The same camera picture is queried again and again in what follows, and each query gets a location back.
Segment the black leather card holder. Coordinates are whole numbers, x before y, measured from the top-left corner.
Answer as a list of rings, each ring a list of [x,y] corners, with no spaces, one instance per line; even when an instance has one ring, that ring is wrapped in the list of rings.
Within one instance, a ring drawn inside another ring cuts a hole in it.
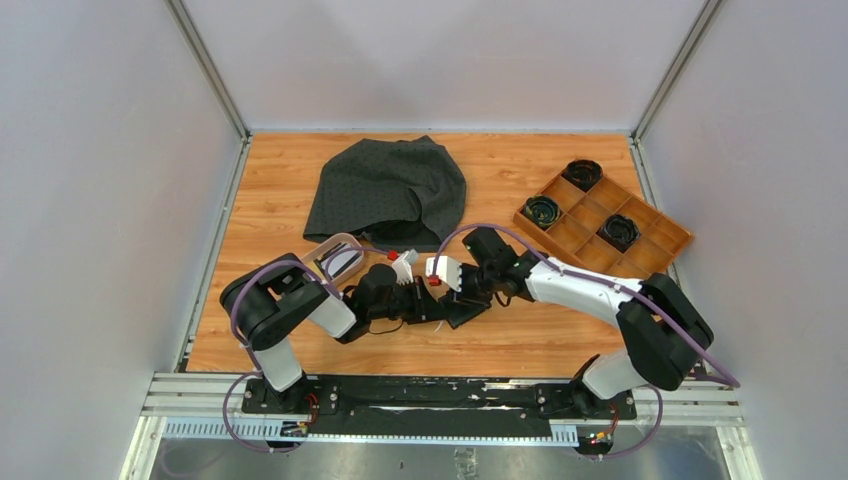
[[[457,301],[444,301],[440,303],[442,320],[451,329],[457,329],[491,309],[490,303],[465,303]]]

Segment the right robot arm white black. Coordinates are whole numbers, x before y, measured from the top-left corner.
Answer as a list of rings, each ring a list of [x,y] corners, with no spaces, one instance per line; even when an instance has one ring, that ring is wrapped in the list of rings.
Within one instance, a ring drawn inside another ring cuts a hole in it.
[[[547,395],[547,412],[561,402],[564,410],[592,418],[615,396],[634,388],[675,391],[695,364],[706,359],[714,333],[668,275],[638,279],[600,274],[532,246],[517,254],[503,239],[507,229],[494,224],[472,224],[461,231],[472,263],[458,262],[439,248],[425,267],[430,283],[448,287],[443,301],[453,326],[473,317],[460,313],[463,305],[482,313],[495,298],[504,303],[521,298],[588,314],[622,336],[620,350],[591,357],[561,394]]]

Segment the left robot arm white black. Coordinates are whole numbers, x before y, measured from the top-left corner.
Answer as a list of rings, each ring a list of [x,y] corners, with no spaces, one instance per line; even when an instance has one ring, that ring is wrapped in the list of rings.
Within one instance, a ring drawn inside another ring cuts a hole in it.
[[[289,339],[303,322],[346,344],[368,334],[375,320],[413,325],[447,318],[422,277],[403,284],[399,280],[394,267],[375,264],[357,284],[333,293],[289,253],[231,282],[219,303],[261,375],[268,400],[279,411],[293,413],[316,399]]]

